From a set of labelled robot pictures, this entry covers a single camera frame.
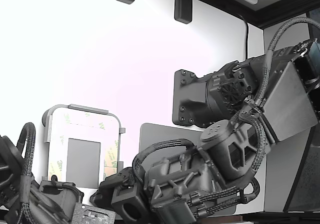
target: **gray metal cover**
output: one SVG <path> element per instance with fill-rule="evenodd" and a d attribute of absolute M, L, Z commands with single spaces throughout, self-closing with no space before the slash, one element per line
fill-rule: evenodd
<path fill-rule="evenodd" d="M 315 126 L 318 119 L 294 64 L 289 62 L 277 75 L 263 108 L 278 140 L 283 141 Z"/>

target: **gray panel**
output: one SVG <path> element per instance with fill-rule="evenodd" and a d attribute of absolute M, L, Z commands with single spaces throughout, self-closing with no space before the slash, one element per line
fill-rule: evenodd
<path fill-rule="evenodd" d="M 69 138 L 66 181 L 78 188 L 98 188 L 101 144 Z"/>
<path fill-rule="evenodd" d="M 310 129 L 276 144 L 266 157 L 264 211 L 282 212 L 307 144 Z"/>
<path fill-rule="evenodd" d="M 283 64 L 277 66 L 274 74 L 279 80 L 271 92 L 267 90 L 264 115 L 269 120 L 279 141 L 300 133 L 318 123 L 317 116 L 306 94 L 305 87 L 292 62 L 289 62 L 283 73 Z"/>
<path fill-rule="evenodd" d="M 310 150 L 288 211 L 320 211 L 320 124 L 315 128 Z"/>
<path fill-rule="evenodd" d="M 201 131 L 144 123 L 140 129 L 139 151 L 149 147 L 153 143 L 179 138 L 188 139 L 197 145 L 201 134 Z M 145 170 L 148 170 L 153 163 L 160 161 L 163 157 L 171 157 L 185 150 L 185 147 L 173 147 L 157 150 L 145 159 L 142 166 Z M 223 202 L 229 198 L 231 197 L 221 198 L 219 202 Z M 233 215 L 235 212 L 236 206 L 219 211 L 214 216 L 229 216 Z"/>

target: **power cord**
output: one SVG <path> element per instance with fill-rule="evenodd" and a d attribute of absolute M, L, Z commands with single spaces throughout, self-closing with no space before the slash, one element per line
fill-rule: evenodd
<path fill-rule="evenodd" d="M 247 60 L 248 59 L 248 38 L 249 38 L 249 25 L 248 25 L 248 22 L 245 20 L 245 18 L 241 15 L 241 14 L 239 14 L 239 13 L 237 13 L 237 16 L 239 16 L 243 21 L 244 21 L 244 24 L 246 25 L 245 26 L 245 37 L 244 37 L 244 40 L 245 40 L 245 49 L 244 49 L 244 53 L 245 53 L 245 60 Z"/>

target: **black cable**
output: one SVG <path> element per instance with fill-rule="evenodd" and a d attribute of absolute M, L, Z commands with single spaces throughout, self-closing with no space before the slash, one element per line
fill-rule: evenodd
<path fill-rule="evenodd" d="M 248 25 L 248 22 L 245 20 L 245 18 L 237 13 L 237 15 L 244 21 L 244 24 L 246 25 L 245 26 L 245 37 L 244 37 L 244 40 L 245 40 L 245 49 L 244 49 L 244 52 L 245 52 L 245 60 L 248 59 L 248 38 L 249 38 L 249 25 Z"/>
<path fill-rule="evenodd" d="M 20 133 L 19 142 L 26 143 L 25 164 L 23 166 L 21 180 L 20 180 L 20 194 L 19 199 L 21 203 L 20 214 L 17 224 L 20 224 L 23 217 L 27 222 L 36 224 L 30 211 L 30 189 L 32 182 L 32 163 L 34 159 L 35 143 L 36 143 L 36 128 L 33 123 L 26 123 Z"/>
<path fill-rule="evenodd" d="M 142 162 L 146 159 L 146 157 L 155 152 L 156 150 L 163 149 L 163 148 L 170 148 L 170 147 L 178 147 L 178 146 L 185 146 L 187 149 L 194 147 L 194 144 L 187 140 L 187 139 L 175 139 L 170 141 L 163 141 L 159 143 L 154 143 L 151 146 L 147 147 L 140 153 L 138 153 L 133 162 L 132 162 L 132 175 L 131 178 L 137 178 L 137 180 L 144 185 L 144 181 L 140 177 L 140 175 L 137 172 L 137 169 L 140 167 Z"/>
<path fill-rule="evenodd" d="M 69 185 L 64 185 L 64 184 L 57 184 L 58 181 L 58 177 L 56 175 L 52 175 L 51 176 L 51 183 L 56 187 L 56 188 L 65 188 L 65 189 L 69 189 L 73 192 L 73 194 L 75 195 L 75 199 L 77 200 L 78 203 L 82 202 L 82 199 L 84 198 L 84 194 L 82 192 L 80 192 L 77 188 L 75 188 L 74 186 L 69 186 Z"/>

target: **braided cable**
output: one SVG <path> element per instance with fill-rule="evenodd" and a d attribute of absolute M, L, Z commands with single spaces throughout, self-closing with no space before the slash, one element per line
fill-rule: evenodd
<path fill-rule="evenodd" d="M 179 147 L 179 146 L 185 146 L 186 148 L 192 148 L 194 147 L 194 144 L 187 140 L 187 139 L 175 139 L 175 140 L 169 140 L 169 141 L 162 141 L 158 143 L 154 143 L 151 146 L 147 147 L 140 153 L 138 153 L 132 162 L 132 172 L 130 174 L 130 180 L 133 178 L 137 178 L 137 180 L 144 185 L 144 181 L 139 176 L 137 169 L 140 168 L 142 162 L 146 159 L 146 157 L 155 152 L 156 150 L 163 149 L 163 148 L 170 148 L 170 147 Z"/>
<path fill-rule="evenodd" d="M 269 47 L 266 52 L 266 56 L 264 58 L 264 64 L 263 64 L 263 80 L 262 80 L 262 85 L 259 88 L 259 91 L 257 92 L 257 95 L 255 96 L 254 100 L 257 105 L 261 104 L 261 101 L 264 98 L 264 95 L 266 93 L 266 89 L 268 86 L 268 81 L 269 81 L 269 74 L 270 74 L 270 68 L 271 68 L 271 62 L 272 62 L 272 57 L 274 54 L 275 47 L 277 46 L 277 43 L 283 33 L 293 26 L 294 24 L 297 23 L 308 23 L 320 30 L 320 23 L 316 22 L 315 20 L 307 17 L 296 17 L 289 19 L 287 22 L 285 22 L 275 33 L 273 39 L 271 40 Z"/>
<path fill-rule="evenodd" d="M 36 128 L 33 123 L 26 123 L 20 133 L 19 137 L 20 143 L 26 143 L 26 151 L 24 156 L 24 166 L 22 169 L 22 176 L 32 176 L 32 164 L 34 159 L 34 152 L 35 152 L 35 143 L 36 143 Z M 19 218 L 17 220 L 17 224 L 20 224 L 23 220 L 23 217 L 26 219 L 26 221 L 30 224 L 36 224 L 34 221 L 31 211 L 30 211 L 30 204 L 29 202 L 22 202 L 21 203 L 21 209 Z"/>
<path fill-rule="evenodd" d="M 267 143 L 267 137 L 264 127 L 256 117 L 244 112 L 241 112 L 239 114 L 239 119 L 245 123 L 251 124 L 254 127 L 255 132 L 257 133 L 258 148 L 253 163 L 251 165 L 251 168 L 254 171 L 257 171 L 264 159 L 265 147 Z"/>

